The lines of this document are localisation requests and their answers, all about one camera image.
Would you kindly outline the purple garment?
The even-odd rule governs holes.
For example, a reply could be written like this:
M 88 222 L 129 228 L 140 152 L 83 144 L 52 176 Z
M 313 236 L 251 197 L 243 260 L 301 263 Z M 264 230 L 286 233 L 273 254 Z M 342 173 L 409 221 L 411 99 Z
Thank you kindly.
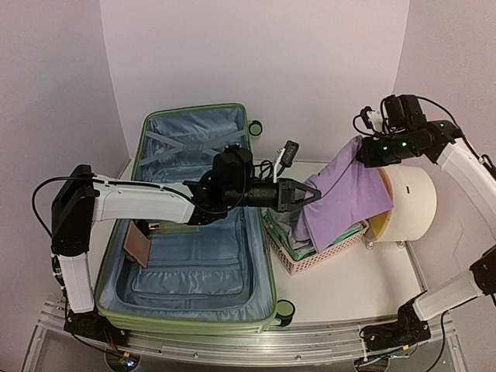
M 320 190 L 322 197 L 303 207 L 293 237 L 310 239 L 320 253 L 351 225 L 393 209 L 378 169 L 366 168 L 356 159 L 361 140 L 361 136 L 353 137 L 305 181 Z

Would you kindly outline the green hard-shell suitcase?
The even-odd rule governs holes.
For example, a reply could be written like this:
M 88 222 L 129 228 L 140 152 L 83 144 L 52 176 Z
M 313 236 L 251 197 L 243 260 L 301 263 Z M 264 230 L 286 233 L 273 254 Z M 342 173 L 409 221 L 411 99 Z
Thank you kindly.
M 196 181 L 228 145 L 250 145 L 245 108 L 237 103 L 149 114 L 132 178 Z M 150 236 L 146 266 L 130 261 L 131 223 L 115 223 L 95 289 L 98 312 L 116 328 L 140 332 L 259 333 L 278 324 L 270 250 L 256 208 L 191 231 Z

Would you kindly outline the green tie-dye garment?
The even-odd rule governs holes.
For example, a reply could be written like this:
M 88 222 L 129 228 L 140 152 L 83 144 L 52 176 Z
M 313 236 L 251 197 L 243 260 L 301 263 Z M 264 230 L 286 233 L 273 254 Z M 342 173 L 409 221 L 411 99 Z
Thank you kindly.
M 272 227 L 270 226 L 270 223 L 268 223 L 268 226 L 269 226 L 269 229 L 274 233 L 274 235 L 276 236 L 276 232 L 272 230 Z M 362 222 L 359 222 L 359 223 L 356 223 L 356 224 L 353 224 L 352 226 L 350 226 L 342 235 L 340 235 L 332 244 L 331 246 L 337 244 L 337 243 L 340 243 L 341 241 L 357 234 L 358 232 L 361 232 L 365 229 L 365 225 L 362 223 Z M 310 253 L 307 253 L 305 254 L 304 256 L 295 256 L 293 255 L 292 253 L 289 253 L 287 250 L 287 252 L 289 253 L 290 257 L 295 260 L 295 261 L 300 261 L 300 260 L 303 260 L 307 257 L 310 257 L 310 256 L 313 256 L 315 254 L 318 253 L 318 251 L 316 250 L 316 248 L 314 247 L 314 251 L 313 252 L 310 252 Z

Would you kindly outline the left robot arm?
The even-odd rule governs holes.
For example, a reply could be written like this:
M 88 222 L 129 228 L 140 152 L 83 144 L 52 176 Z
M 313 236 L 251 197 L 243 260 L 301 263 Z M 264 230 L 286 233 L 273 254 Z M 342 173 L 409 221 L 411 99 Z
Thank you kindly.
M 260 210 L 292 212 L 320 192 L 281 176 L 295 144 L 268 177 L 231 145 L 203 175 L 158 183 L 97 175 L 62 178 L 45 229 L 65 297 L 65 329 L 123 344 L 130 331 L 259 332 L 276 300 Z

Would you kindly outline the translucent green bottle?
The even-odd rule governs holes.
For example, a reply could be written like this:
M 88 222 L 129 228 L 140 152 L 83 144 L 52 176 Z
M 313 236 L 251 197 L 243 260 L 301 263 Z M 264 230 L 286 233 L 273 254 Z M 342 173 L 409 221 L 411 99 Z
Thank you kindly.
M 182 234 L 182 233 L 197 233 L 200 230 L 199 226 L 189 226 L 176 222 L 157 221 L 150 222 L 148 229 L 151 234 Z

